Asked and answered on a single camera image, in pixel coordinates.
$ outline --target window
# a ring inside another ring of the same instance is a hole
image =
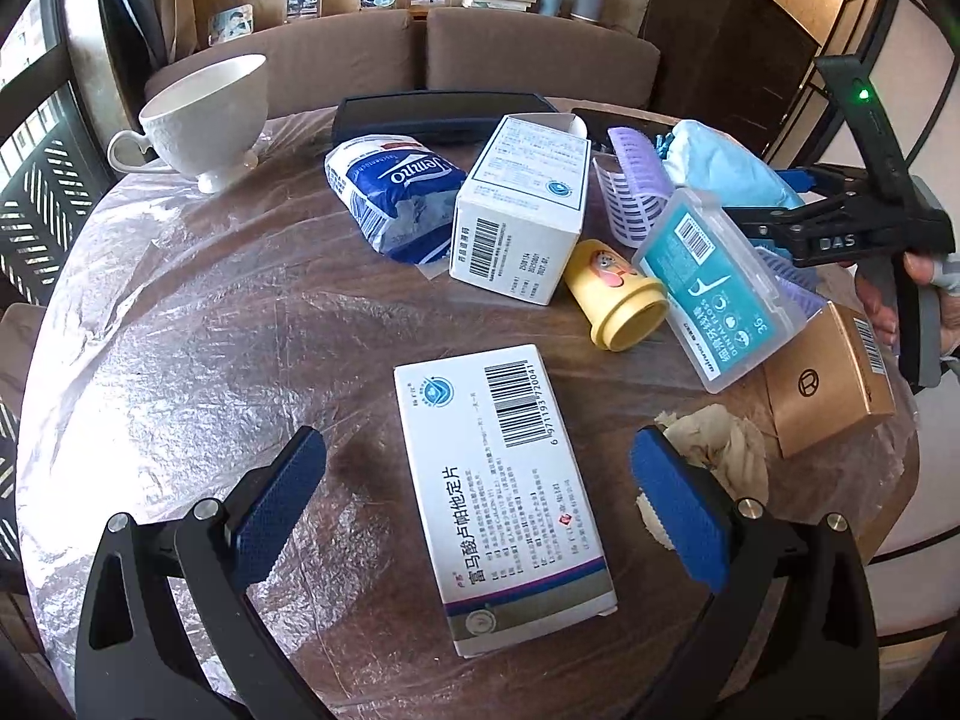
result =
[[[31,0],[0,47],[0,278],[45,305],[114,182],[74,93],[61,0]]]
[[[48,1],[30,0],[0,47],[0,89],[56,45],[56,30],[43,15]]]
[[[855,53],[861,61],[866,60],[872,30],[882,15],[882,1],[843,0],[827,38],[827,45],[820,51],[822,55]],[[865,65],[871,67],[872,60],[865,61]],[[835,119],[834,114],[835,111],[829,107],[823,81],[811,66],[803,88],[800,89],[800,95],[794,100],[793,108],[784,119],[781,133],[767,148],[764,155],[766,161],[777,170],[798,163],[804,164],[810,156],[809,147],[812,141],[818,140],[815,133],[818,128],[825,127],[828,121]]]

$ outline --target light blue fabric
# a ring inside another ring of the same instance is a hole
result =
[[[676,186],[712,191],[723,205],[797,208],[800,196],[739,143],[705,124],[684,119],[666,143],[664,167]]]

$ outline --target blue packet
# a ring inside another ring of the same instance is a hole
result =
[[[374,251],[424,265],[450,249],[457,192],[467,174],[402,135],[341,143],[323,162],[330,188]]]

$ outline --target chair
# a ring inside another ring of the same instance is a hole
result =
[[[16,531],[16,426],[45,309],[13,303],[0,319],[0,591],[27,594]]]

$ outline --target blue gripper pad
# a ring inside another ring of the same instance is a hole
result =
[[[656,427],[634,438],[630,465],[691,579],[717,594],[730,573],[731,498],[705,469],[690,466]]]
[[[817,185],[813,175],[801,167],[794,167],[792,170],[777,170],[776,174],[786,181],[787,186],[797,194],[802,191],[810,191]]]
[[[233,535],[234,569],[230,582],[243,592],[251,584],[264,581],[270,574],[280,550],[290,538],[296,521],[304,513],[313,491],[326,471],[326,446],[323,436],[312,428],[301,428],[287,445],[269,483],[250,507]]]

